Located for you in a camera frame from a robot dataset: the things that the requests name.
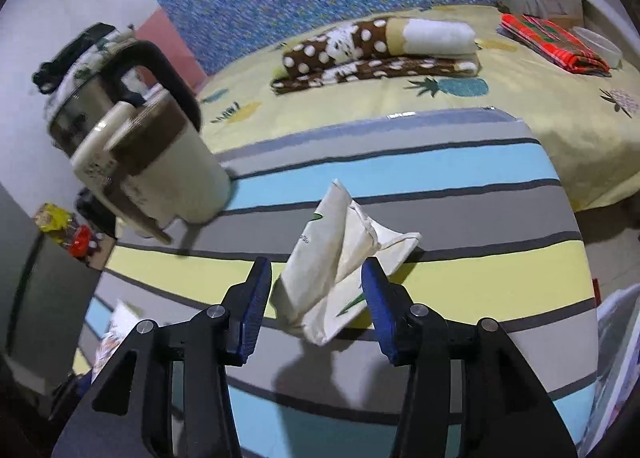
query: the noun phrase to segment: yellow bed sheet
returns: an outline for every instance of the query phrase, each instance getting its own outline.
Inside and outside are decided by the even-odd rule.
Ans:
[[[640,189],[640,114],[629,118],[601,98],[623,91],[640,104],[640,74],[623,61],[611,78],[572,75],[525,46],[498,35],[497,9],[440,6],[395,12],[434,20],[465,21],[476,32],[488,92],[417,96],[410,76],[336,84],[276,96],[270,87],[282,49],[274,46],[236,60],[198,95],[203,137],[212,152],[335,123],[399,112],[494,106],[522,118],[551,158],[575,211],[603,207]],[[292,38],[293,45],[319,28]]]

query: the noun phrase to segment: red plaid cloth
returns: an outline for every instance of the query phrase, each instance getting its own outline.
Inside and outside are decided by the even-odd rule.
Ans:
[[[551,21],[506,13],[500,24],[563,70],[582,75],[609,73],[609,66],[597,53]]]

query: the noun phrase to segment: wall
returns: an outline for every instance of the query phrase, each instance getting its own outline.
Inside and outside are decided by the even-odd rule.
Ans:
[[[0,11],[0,183],[32,215],[43,202],[73,208],[81,187],[46,131],[31,73],[83,29],[140,25],[155,0],[7,0]]]

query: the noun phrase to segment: table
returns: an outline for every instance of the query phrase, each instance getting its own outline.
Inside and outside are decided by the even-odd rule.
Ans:
[[[80,341],[89,360],[119,300],[174,323],[222,300],[257,255],[270,258],[275,279],[338,178],[376,221],[422,234],[392,281],[445,318],[500,321],[579,440],[598,358],[593,288],[567,197],[523,121],[494,108],[411,112],[218,158],[234,175],[234,193],[209,225],[175,221],[169,246],[128,229],[119,239]],[[367,311],[322,348],[285,333],[274,317],[268,305],[254,355],[227,370],[246,455],[388,456],[407,370],[381,354]],[[454,362],[447,456],[458,450],[460,373]]]

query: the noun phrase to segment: brown polka dot blanket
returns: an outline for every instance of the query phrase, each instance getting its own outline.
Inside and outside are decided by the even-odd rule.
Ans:
[[[347,23],[284,52],[287,76],[271,87],[282,94],[392,76],[475,76],[475,36],[462,22],[381,17]]]

